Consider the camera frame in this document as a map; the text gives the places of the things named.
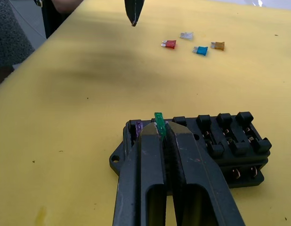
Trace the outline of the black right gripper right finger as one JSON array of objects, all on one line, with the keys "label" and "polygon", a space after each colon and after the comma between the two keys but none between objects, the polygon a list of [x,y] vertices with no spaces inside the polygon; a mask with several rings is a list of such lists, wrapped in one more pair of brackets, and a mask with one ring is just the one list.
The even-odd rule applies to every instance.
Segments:
[{"label": "black right gripper right finger", "polygon": [[166,124],[166,147],[178,226],[243,226],[219,166],[185,126]]}]

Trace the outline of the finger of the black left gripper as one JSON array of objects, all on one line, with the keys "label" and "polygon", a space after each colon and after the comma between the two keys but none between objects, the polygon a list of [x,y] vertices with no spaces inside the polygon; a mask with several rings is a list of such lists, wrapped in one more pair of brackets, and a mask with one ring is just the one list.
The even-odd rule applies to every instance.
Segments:
[{"label": "finger of the black left gripper", "polygon": [[125,0],[124,3],[127,17],[129,18],[131,25],[135,27],[139,20],[144,0]]}]

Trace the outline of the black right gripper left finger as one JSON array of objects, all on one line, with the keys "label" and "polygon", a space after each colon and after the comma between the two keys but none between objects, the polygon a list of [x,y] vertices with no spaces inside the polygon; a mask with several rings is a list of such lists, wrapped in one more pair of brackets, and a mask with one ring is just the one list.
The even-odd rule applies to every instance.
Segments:
[{"label": "black right gripper left finger", "polygon": [[163,226],[166,221],[167,179],[162,142],[154,122],[143,127],[135,143],[123,134],[112,154],[118,175],[114,226]]}]

